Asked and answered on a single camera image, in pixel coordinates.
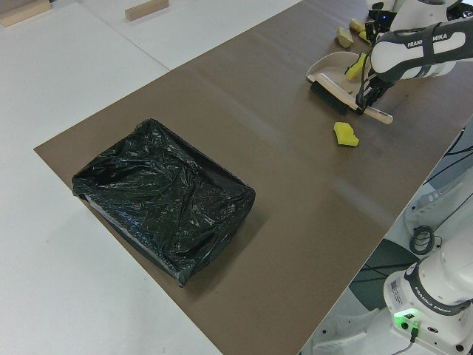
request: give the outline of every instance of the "brown table surface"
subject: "brown table surface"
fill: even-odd
[[[338,26],[366,14],[364,0],[303,1],[36,149],[71,186],[156,118],[255,188],[233,241],[185,288],[110,229],[225,355],[296,354],[473,112],[465,64],[397,83],[377,105],[390,126],[311,93],[308,68],[341,50]],[[357,148],[336,145],[335,121],[353,126]]]

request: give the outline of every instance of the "beige dustpan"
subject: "beige dustpan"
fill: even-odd
[[[317,81],[327,91],[334,95],[349,108],[356,110],[358,105],[355,96],[361,85],[361,78],[349,81],[345,76],[345,71],[358,60],[358,55],[351,52],[335,52],[326,55],[317,61],[307,72],[306,77],[311,83]],[[392,116],[374,107],[368,106],[364,110],[368,115],[384,124],[392,123]]]

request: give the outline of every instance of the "black bristles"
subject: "black bristles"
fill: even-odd
[[[324,100],[327,104],[331,105],[331,107],[337,111],[340,115],[346,115],[348,113],[348,105],[341,102],[334,96],[330,91],[325,89],[318,81],[314,81],[310,86],[310,90],[317,94],[322,100]]]

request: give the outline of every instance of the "white surface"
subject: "white surface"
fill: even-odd
[[[33,151],[165,68],[67,0],[0,48],[0,354],[220,354]]]
[[[300,0],[170,0],[135,21],[125,10],[144,0],[78,0],[169,69],[245,32]]]

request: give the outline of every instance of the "black plastic bag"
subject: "black plastic bag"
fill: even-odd
[[[251,187],[152,119],[72,184],[74,195],[180,286],[220,254],[255,199]]]

